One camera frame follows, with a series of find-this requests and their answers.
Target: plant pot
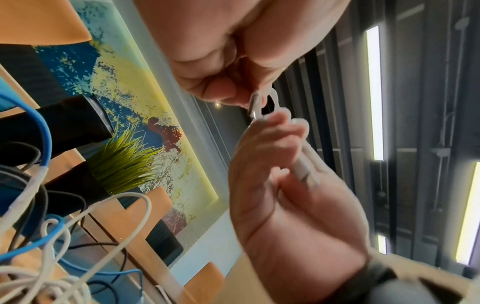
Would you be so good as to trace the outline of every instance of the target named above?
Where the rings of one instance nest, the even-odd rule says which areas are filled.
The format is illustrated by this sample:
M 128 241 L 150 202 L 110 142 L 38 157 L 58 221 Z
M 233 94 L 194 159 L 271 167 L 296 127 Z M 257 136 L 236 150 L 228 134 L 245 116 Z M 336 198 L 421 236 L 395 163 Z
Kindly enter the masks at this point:
M 75 96 L 37 110 L 50 128 L 52 155 L 110 139 L 114 133 L 110 119 L 95 97 Z M 42 150 L 42 137 L 34 120 L 26 113 L 0 119 L 0 144 L 24 142 Z M 18 166 L 35 155 L 25 147 L 0 150 L 0 164 Z
M 51 180 L 45 184 L 45 188 L 47 191 L 55 190 L 80 195 L 85 199 L 87 207 L 110 196 L 90 172 L 87 162 Z M 67 216 L 81 208 L 82 206 L 75 198 L 57 193 L 48 194 L 48 214 Z

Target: abstract painting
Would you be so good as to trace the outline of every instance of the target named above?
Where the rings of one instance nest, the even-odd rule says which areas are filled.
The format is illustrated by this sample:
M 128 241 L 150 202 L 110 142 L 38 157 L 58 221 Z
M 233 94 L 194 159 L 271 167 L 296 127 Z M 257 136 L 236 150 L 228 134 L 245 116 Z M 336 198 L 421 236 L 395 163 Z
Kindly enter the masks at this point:
M 164 221 L 176 234 L 218 197 L 115 5 L 71 3 L 93 40 L 35 49 L 70 95 L 94 94 L 120 131 L 137 124 L 147 146 L 162 148 L 155 157 L 158 180 L 141 190 L 166 189 L 173 210 Z

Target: fluorescent light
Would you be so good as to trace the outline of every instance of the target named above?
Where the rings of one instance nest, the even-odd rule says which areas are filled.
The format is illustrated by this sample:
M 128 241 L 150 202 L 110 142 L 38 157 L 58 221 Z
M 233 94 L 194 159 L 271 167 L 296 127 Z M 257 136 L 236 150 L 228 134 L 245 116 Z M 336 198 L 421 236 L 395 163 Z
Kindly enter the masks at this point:
M 384 160 L 384 126 L 382 118 L 382 76 L 380 68 L 379 27 L 366 32 L 368 52 L 368 78 L 370 80 L 371 131 L 373 134 L 373 159 Z
M 378 250 L 381 254 L 387 254 L 387 238 L 383 235 L 377 235 Z
M 468 265 L 474 249 L 477 232 L 480 225 L 480 162 L 475 164 L 470 194 L 466 203 L 460 239 L 456 249 L 455 259 L 458 263 Z

